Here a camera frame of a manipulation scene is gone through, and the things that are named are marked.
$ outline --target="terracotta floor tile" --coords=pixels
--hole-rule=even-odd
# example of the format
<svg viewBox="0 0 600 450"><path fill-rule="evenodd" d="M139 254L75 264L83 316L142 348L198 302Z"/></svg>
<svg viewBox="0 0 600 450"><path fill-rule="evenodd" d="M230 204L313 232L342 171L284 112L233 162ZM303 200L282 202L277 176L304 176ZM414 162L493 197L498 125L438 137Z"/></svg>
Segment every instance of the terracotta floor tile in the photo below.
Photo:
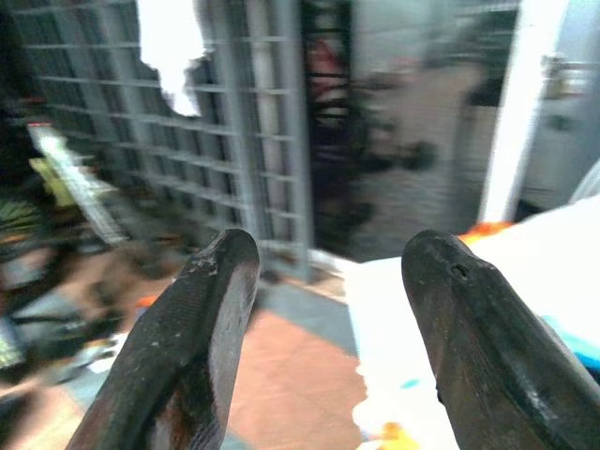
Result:
<svg viewBox="0 0 600 450"><path fill-rule="evenodd" d="M363 401L367 393L362 382L345 382L328 390L305 393L305 396L332 417L352 421L354 406Z"/></svg>
<svg viewBox="0 0 600 450"><path fill-rule="evenodd" d="M245 363L246 358L242 358L237 369L235 385L233 387L232 406L230 413L233 414L248 401L253 399L254 394L265 383L265 375L253 365Z"/></svg>
<svg viewBox="0 0 600 450"><path fill-rule="evenodd" d="M320 392L357 377L358 360L318 337L310 337L279 370L283 383L298 392Z"/></svg>
<svg viewBox="0 0 600 450"><path fill-rule="evenodd" d="M360 443L360 431L352 422L326 417L309 434L304 448L310 448L311 450L354 450Z"/></svg>
<svg viewBox="0 0 600 450"><path fill-rule="evenodd" d="M59 386L40 389L32 398L27 414L15 426L8 449L47 448L37 442L70 420L81 420L83 413L68 393Z"/></svg>
<svg viewBox="0 0 600 450"><path fill-rule="evenodd" d="M323 420L325 412L300 395L280 388L280 395L254 398L235 416L230 426L253 448L270 448L303 442Z"/></svg>
<svg viewBox="0 0 600 450"><path fill-rule="evenodd" d="M273 447L261 447L256 450L304 450L307 448L306 442L291 442L283 445L275 445Z"/></svg>
<svg viewBox="0 0 600 450"><path fill-rule="evenodd" d="M73 433L82 421L79 417L73 417L63 422L60 426L43 435L40 442L43 442L44 450L64 450Z"/></svg>

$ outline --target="metal grate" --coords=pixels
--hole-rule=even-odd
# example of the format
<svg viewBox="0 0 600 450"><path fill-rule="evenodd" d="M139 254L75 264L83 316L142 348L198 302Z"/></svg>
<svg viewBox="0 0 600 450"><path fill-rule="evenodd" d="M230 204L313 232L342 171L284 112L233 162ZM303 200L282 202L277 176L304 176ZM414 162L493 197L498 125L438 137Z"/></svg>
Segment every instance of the metal grate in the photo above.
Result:
<svg viewBox="0 0 600 450"><path fill-rule="evenodd" d="M309 278L308 144L293 0L206 2L214 51L193 72L201 118L172 112L139 59L133 0L6 0L52 117L109 148L115 183L199 227L242 227L267 268Z"/></svg>

